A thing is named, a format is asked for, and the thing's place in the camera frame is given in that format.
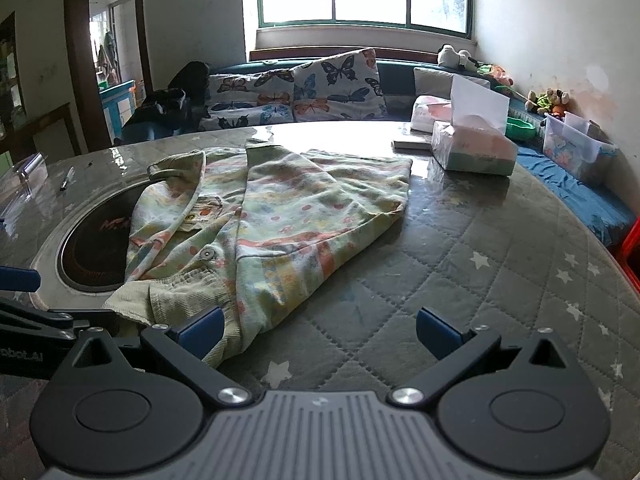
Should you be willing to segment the large butterfly pillow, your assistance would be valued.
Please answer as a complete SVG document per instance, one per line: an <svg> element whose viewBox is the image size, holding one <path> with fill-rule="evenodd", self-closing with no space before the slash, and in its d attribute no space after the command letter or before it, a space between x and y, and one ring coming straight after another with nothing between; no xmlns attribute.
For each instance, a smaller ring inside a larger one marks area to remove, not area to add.
<svg viewBox="0 0 640 480"><path fill-rule="evenodd" d="M387 107L375 50L353 50L319 58L293 70L296 122L378 120Z"/></svg>

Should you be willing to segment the pink tissue pack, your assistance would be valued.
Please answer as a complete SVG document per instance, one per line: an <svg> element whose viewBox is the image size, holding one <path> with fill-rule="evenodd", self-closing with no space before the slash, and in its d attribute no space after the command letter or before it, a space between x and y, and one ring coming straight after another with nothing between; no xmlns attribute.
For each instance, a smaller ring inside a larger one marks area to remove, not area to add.
<svg viewBox="0 0 640 480"><path fill-rule="evenodd" d="M412 130L432 133L435 122L450 122L451 101L438 96L418 96L414 101L410 126Z"/></svg>

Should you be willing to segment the patterned green children's jacket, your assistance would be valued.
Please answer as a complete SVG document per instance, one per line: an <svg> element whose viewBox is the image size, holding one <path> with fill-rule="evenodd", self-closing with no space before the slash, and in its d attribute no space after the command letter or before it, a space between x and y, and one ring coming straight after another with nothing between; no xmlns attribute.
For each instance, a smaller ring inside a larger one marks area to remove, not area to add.
<svg viewBox="0 0 640 480"><path fill-rule="evenodd" d="M131 216L125 281L106 307L178 325L224 312L217 366L273 330L404 213L411 164L265 143L172 155L148 169Z"/></svg>

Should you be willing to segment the orange green plush toy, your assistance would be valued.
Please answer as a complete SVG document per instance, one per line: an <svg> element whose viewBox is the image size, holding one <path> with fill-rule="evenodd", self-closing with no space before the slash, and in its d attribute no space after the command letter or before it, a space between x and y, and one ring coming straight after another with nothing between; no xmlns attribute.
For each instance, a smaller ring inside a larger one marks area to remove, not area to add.
<svg viewBox="0 0 640 480"><path fill-rule="evenodd" d="M480 63L477 73L492 78L498 86L512 87L514 85L513 78L500 65Z"/></svg>

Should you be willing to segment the dark wooden door frame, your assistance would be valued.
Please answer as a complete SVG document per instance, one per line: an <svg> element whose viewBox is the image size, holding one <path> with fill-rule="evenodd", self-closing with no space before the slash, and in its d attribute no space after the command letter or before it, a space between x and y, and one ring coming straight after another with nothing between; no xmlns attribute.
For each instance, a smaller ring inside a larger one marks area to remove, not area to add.
<svg viewBox="0 0 640 480"><path fill-rule="evenodd" d="M103 116L96 76L91 75L89 32L89 0L63 0L64 25L68 66L82 138L89 152L101 151L112 145ZM134 0L144 90L154 90L150 67L148 42L146 41L144 1Z"/></svg>

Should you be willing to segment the clear plastic container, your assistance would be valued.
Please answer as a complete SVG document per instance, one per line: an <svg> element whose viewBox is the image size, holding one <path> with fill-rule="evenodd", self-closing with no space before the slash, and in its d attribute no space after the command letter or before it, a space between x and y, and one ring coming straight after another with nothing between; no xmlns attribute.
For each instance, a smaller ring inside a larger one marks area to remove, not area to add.
<svg viewBox="0 0 640 480"><path fill-rule="evenodd" d="M17 162L1 177L1 224L7 224L48 180L46 158L41 153Z"/></svg>

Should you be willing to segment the blue bench cover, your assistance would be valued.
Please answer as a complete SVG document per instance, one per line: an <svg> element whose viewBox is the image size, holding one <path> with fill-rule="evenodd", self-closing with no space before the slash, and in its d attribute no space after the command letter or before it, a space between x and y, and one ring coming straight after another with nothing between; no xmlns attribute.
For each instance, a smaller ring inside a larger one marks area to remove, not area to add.
<svg viewBox="0 0 640 480"><path fill-rule="evenodd" d="M518 163L544 184L600 240L614 247L631 230L636 216L606 188L590 188L534 148L520 145Z"/></svg>

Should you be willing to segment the grey cushion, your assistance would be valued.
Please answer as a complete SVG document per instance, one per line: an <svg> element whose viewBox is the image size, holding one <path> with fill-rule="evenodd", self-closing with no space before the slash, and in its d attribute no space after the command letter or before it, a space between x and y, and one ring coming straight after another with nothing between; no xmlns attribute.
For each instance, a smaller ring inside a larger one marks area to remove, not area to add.
<svg viewBox="0 0 640 480"><path fill-rule="evenodd" d="M454 73L434 70L434 68L415 67L413 69L416 96L436 96L449 100Z"/></svg>

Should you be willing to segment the white plush toy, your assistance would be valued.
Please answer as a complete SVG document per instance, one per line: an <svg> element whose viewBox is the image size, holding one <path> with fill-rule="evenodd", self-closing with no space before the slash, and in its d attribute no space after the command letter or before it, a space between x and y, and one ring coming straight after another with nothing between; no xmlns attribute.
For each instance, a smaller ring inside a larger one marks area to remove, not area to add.
<svg viewBox="0 0 640 480"><path fill-rule="evenodd" d="M476 72L480 63L468 50L456 50L451 44L443 44L437 51L437 64L452 70Z"/></svg>

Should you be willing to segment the dark wooden shelf cabinet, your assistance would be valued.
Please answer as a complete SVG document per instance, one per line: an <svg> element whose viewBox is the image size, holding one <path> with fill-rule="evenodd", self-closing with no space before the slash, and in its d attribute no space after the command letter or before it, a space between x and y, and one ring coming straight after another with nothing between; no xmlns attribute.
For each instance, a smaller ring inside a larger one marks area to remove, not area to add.
<svg viewBox="0 0 640 480"><path fill-rule="evenodd" d="M17 133L26 124L26 110L17 65L15 13L1 22L1 154L20 160Z"/></svg>

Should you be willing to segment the clear plastic storage bin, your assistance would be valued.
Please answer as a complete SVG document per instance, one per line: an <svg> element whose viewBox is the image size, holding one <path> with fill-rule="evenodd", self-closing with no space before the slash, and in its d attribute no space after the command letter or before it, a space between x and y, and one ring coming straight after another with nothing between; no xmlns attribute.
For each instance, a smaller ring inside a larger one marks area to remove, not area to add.
<svg viewBox="0 0 640 480"><path fill-rule="evenodd" d="M586 185L600 185L617 155L617 146L588 136L593 124L572 113L544 118L542 152Z"/></svg>

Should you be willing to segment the green plastic bowl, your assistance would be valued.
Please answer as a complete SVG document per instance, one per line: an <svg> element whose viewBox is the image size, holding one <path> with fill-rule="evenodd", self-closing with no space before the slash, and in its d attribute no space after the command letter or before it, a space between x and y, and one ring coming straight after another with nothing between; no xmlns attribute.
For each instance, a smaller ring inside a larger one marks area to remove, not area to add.
<svg viewBox="0 0 640 480"><path fill-rule="evenodd" d="M506 137L512 141L528 142L536 138L536 127L523 119L506 118Z"/></svg>

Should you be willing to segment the red plastic stool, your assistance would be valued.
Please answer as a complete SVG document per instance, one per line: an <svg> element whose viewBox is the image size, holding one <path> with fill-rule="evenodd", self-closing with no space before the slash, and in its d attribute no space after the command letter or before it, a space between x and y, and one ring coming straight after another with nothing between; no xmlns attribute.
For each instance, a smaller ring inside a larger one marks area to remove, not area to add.
<svg viewBox="0 0 640 480"><path fill-rule="evenodd" d="M640 292L640 218L636 219L620 246L617 247L615 259L636 292Z"/></svg>

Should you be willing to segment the quilted grey star tablecloth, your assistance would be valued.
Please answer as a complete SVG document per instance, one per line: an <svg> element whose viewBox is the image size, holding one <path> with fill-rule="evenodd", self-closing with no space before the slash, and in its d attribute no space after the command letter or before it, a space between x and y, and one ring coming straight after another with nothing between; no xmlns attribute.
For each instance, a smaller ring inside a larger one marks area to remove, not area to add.
<svg viewBox="0 0 640 480"><path fill-rule="evenodd" d="M1 260L39 270L40 306L99 307L103 295L58 279L58 250L91 205L143 182L152 162L242 148L250 138L298 152L386 157L404 130L399 122L308 122L186 134L56 162L37 195L1 226ZM61 192L71 166L75 175ZM460 330L493 327L510 342L537 328L555 330L611 416L598 474L638 474L638 294L593 232L523 168L498 179L450 174L431 157L417 157L405 217L222 369L254 391L270 385L382 391L433 363L416 341L422 308Z"/></svg>

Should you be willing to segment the colourful plush toys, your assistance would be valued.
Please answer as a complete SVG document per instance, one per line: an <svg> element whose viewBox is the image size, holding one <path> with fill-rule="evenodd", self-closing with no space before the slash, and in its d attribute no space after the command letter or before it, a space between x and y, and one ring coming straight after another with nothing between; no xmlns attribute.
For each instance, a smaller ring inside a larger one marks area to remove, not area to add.
<svg viewBox="0 0 640 480"><path fill-rule="evenodd" d="M529 113L540 116L549 114L555 118L563 118L570 105L570 95L560 89L547 89L536 93L530 90L525 100L525 108Z"/></svg>

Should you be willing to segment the small butterfly pillow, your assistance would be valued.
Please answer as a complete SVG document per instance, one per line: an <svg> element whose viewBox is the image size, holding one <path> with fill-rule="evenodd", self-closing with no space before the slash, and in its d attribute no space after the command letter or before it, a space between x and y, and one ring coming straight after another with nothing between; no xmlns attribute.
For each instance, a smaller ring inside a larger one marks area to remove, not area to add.
<svg viewBox="0 0 640 480"><path fill-rule="evenodd" d="M294 122L292 70L215 74L208 80L206 114L198 125L214 131Z"/></svg>

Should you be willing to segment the blue white cabinet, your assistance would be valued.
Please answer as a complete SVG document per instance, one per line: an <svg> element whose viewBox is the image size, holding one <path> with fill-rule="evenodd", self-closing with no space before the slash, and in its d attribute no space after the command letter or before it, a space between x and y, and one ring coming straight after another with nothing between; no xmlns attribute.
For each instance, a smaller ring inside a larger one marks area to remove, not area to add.
<svg viewBox="0 0 640 480"><path fill-rule="evenodd" d="M133 80L115 84L99 92L108 135L112 142L122 140L122 128L136 108L136 83Z"/></svg>

